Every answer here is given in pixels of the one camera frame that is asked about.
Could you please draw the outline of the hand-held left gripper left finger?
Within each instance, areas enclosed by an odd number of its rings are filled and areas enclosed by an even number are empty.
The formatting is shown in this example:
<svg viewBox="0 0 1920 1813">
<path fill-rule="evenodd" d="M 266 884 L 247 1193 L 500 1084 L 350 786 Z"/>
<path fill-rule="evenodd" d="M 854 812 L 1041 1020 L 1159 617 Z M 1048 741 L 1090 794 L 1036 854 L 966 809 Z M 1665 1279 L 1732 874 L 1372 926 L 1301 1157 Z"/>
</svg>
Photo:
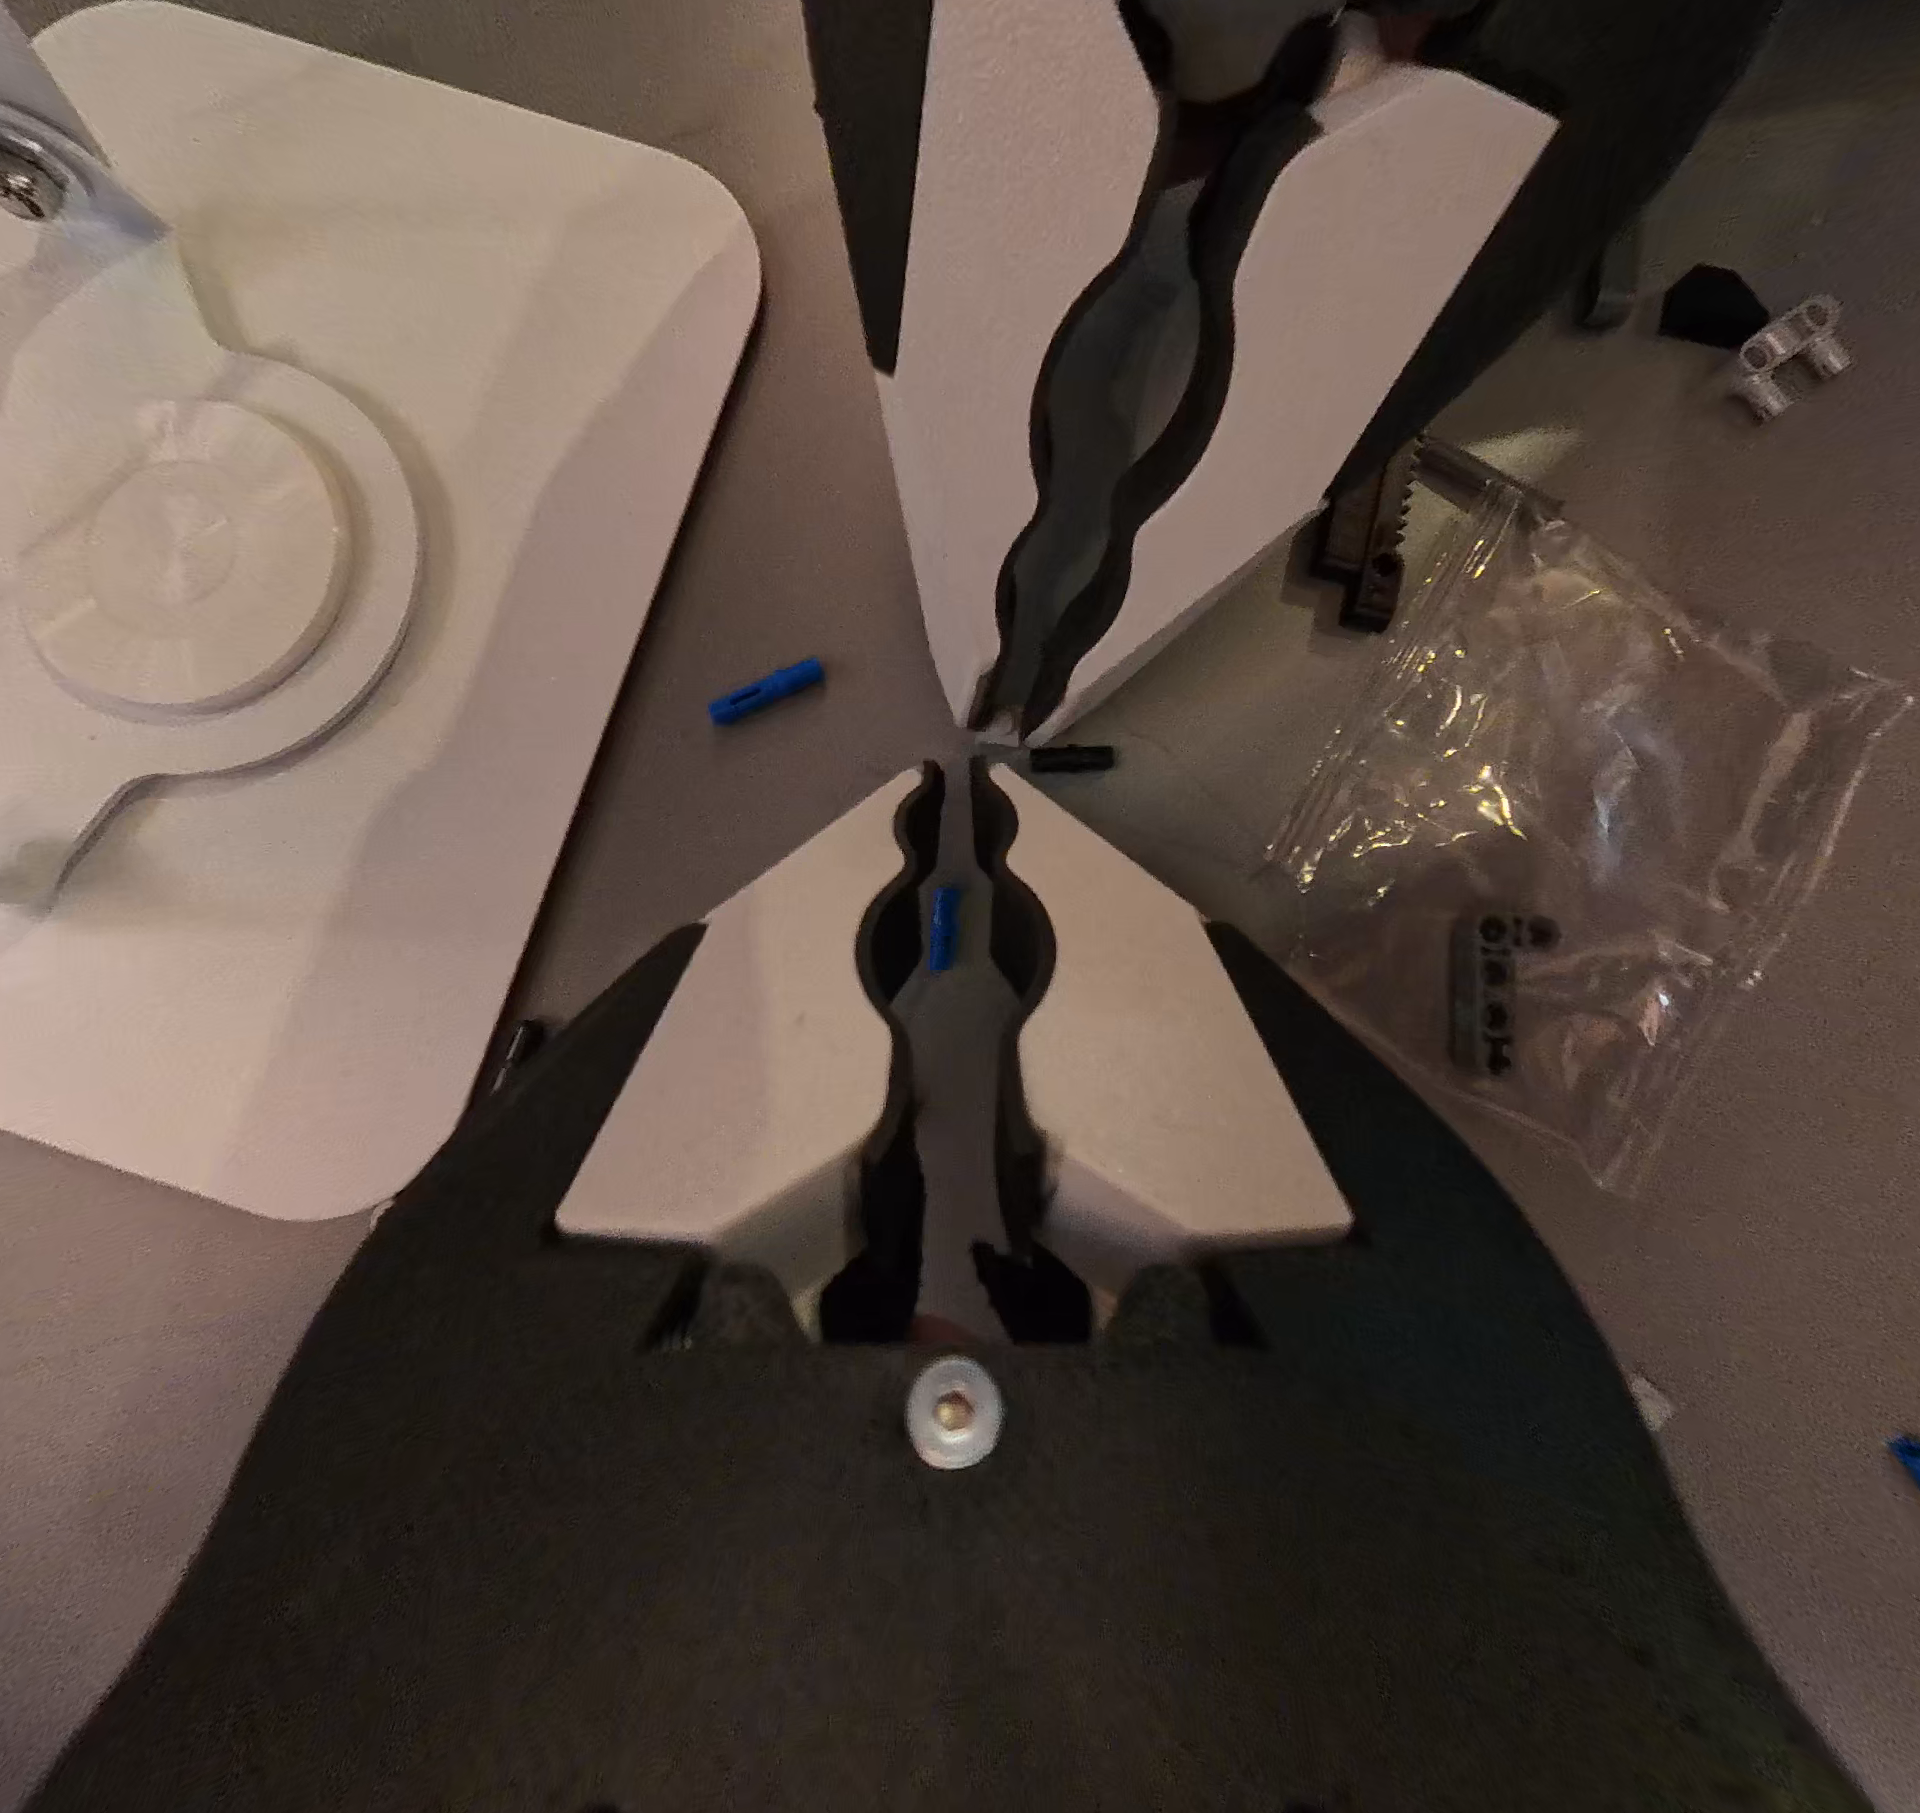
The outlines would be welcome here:
<svg viewBox="0 0 1920 1813">
<path fill-rule="evenodd" d="M 827 1341 L 910 1337 L 925 1172 L 898 998 L 943 805 L 945 769 L 905 769 L 699 921 L 563 1238 L 706 1250 L 815 1302 Z"/>
</svg>

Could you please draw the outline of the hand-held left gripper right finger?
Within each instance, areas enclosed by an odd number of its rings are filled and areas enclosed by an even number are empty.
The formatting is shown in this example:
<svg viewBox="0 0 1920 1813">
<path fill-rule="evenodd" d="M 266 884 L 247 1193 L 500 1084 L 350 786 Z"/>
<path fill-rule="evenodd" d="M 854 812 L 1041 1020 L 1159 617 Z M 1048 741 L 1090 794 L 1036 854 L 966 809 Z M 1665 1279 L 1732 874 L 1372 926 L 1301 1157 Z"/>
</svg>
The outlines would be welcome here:
<svg viewBox="0 0 1920 1813">
<path fill-rule="evenodd" d="M 1001 761 L 970 767 L 991 964 L 1014 996 L 993 1057 L 993 1316 L 1079 1344 L 1146 1268 L 1325 1250 L 1354 1233 L 1210 940 L 1146 866 Z"/>
</svg>

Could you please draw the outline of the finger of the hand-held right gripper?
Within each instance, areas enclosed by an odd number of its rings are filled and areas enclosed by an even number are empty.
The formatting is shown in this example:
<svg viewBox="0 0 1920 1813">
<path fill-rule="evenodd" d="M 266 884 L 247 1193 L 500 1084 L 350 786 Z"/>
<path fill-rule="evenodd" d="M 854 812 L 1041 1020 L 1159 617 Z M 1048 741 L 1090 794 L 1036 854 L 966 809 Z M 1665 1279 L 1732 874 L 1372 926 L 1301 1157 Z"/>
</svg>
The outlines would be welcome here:
<svg viewBox="0 0 1920 1813">
<path fill-rule="evenodd" d="M 1385 55 L 1356 19 L 1304 109 L 1243 127 L 1186 220 L 1186 387 L 1115 482 L 1025 731 L 1062 731 L 1325 506 L 1554 131 L 1490 81 Z"/>
<path fill-rule="evenodd" d="M 1090 636 L 1120 482 L 1194 358 L 1169 123 L 1115 0 L 929 0 L 879 401 L 954 721 L 1079 721 L 1180 621 L 1115 660 Z"/>
</svg>

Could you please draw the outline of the black toothed lego rack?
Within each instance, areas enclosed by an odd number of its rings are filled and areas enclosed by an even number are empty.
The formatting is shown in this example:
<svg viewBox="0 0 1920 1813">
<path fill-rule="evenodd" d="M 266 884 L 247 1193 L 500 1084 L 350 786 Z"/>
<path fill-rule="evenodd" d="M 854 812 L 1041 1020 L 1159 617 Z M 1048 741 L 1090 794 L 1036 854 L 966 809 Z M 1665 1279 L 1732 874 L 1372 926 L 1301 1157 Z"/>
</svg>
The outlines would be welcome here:
<svg viewBox="0 0 1920 1813">
<path fill-rule="evenodd" d="M 1304 585 L 1315 623 L 1335 636 L 1385 636 L 1410 585 L 1410 523 L 1430 436 L 1340 470 L 1304 529 Z"/>
</svg>

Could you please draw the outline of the black lego piece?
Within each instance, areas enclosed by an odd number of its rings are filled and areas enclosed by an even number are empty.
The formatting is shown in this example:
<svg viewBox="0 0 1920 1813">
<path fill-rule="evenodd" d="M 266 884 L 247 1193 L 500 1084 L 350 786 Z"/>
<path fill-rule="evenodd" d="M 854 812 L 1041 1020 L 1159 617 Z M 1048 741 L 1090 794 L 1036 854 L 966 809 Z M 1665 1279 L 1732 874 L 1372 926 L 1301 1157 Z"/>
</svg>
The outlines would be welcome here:
<svg viewBox="0 0 1920 1813">
<path fill-rule="evenodd" d="M 1656 334 L 1735 356 L 1766 326 L 1770 308 L 1743 273 L 1689 266 L 1665 285 Z"/>
</svg>

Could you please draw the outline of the grey lego beam with holes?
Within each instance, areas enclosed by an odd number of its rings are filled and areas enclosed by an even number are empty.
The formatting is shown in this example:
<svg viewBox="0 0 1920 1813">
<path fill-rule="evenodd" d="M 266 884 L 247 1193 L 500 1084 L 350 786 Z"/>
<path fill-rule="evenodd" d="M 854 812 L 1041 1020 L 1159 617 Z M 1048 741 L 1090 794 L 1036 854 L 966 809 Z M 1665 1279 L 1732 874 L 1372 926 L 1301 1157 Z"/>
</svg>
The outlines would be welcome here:
<svg viewBox="0 0 1920 1813">
<path fill-rule="evenodd" d="M 1560 918 L 1475 911 L 1450 933 L 1450 1050 L 1475 1078 L 1505 1078 L 1519 1064 L 1521 964 L 1554 949 Z"/>
</svg>

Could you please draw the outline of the white lego connector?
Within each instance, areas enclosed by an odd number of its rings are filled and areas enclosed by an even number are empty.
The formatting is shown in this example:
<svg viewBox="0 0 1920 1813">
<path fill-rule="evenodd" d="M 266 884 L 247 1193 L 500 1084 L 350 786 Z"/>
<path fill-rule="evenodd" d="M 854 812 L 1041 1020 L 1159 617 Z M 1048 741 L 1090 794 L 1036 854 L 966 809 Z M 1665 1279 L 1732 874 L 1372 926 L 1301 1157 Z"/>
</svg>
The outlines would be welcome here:
<svg viewBox="0 0 1920 1813">
<path fill-rule="evenodd" d="M 1812 295 L 1760 326 L 1732 358 L 1727 394 L 1754 419 L 1775 423 L 1803 387 L 1828 387 L 1851 371 L 1840 334 L 1840 297 Z"/>
</svg>

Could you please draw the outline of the clear plastic zip bag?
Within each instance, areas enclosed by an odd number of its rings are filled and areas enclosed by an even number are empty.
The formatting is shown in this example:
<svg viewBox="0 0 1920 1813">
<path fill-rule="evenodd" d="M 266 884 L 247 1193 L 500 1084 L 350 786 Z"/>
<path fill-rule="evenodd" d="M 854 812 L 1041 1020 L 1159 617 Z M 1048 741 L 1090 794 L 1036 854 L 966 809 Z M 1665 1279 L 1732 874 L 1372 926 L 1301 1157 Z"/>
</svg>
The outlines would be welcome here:
<svg viewBox="0 0 1920 1813">
<path fill-rule="evenodd" d="M 1267 843 L 1291 973 L 1420 1092 L 1647 1186 L 1689 1078 L 1820 884 L 1912 697 L 1656 588 L 1487 461 Z M 1519 1064 L 1450 1050 L 1462 914 L 1563 926 Z"/>
</svg>

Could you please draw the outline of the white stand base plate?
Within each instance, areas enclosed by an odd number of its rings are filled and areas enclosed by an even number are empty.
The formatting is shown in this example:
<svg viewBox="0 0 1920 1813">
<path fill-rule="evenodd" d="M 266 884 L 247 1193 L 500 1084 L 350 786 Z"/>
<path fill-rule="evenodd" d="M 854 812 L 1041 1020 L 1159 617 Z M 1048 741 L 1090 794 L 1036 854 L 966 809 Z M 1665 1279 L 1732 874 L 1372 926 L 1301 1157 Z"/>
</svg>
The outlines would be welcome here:
<svg viewBox="0 0 1920 1813">
<path fill-rule="evenodd" d="M 279 1222 L 457 1129 L 760 304 L 735 199 L 161 0 L 3 213 L 3 1149 Z"/>
</svg>

